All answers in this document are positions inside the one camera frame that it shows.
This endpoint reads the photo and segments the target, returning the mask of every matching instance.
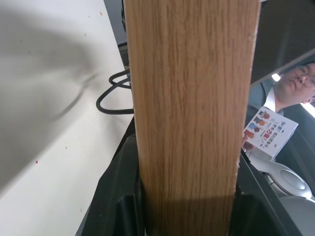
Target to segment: white wall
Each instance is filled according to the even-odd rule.
[[[102,0],[0,1],[1,236],[75,234],[132,117],[95,107],[123,69]]]

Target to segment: black cable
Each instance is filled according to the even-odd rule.
[[[123,110],[108,110],[103,108],[100,103],[101,101],[111,92],[113,91],[115,88],[120,87],[122,84],[126,83],[130,81],[130,78],[121,80],[117,83],[115,83],[112,87],[110,87],[108,90],[106,90],[96,101],[96,107],[100,112],[103,112],[105,114],[108,115],[127,115],[127,114],[133,114],[133,109],[123,109]]]
[[[124,70],[124,71],[122,71],[122,72],[119,72],[119,73],[117,73],[117,74],[115,74],[115,75],[112,75],[111,77],[109,77],[109,82],[110,82],[112,85],[115,85],[116,82],[114,82],[114,79],[116,79],[116,78],[118,78],[118,77],[121,77],[121,76],[123,76],[123,75],[129,74],[129,73],[130,73],[130,70],[127,69],[127,70]],[[130,85],[119,85],[119,87],[125,88],[125,89],[130,89],[130,88],[131,88]]]

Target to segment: eyeglasses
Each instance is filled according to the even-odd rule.
[[[295,69],[295,75],[300,77],[306,77],[306,80],[304,80],[303,85],[308,88],[315,87],[315,76],[311,76],[309,74],[310,68],[308,65],[299,66]]]

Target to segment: man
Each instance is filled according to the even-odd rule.
[[[282,75],[276,83],[273,80],[266,80],[252,87],[249,94],[245,125],[263,106],[283,115],[283,108],[299,103],[310,103],[314,100],[315,61],[312,61]],[[246,136],[243,138],[243,145],[247,139]]]

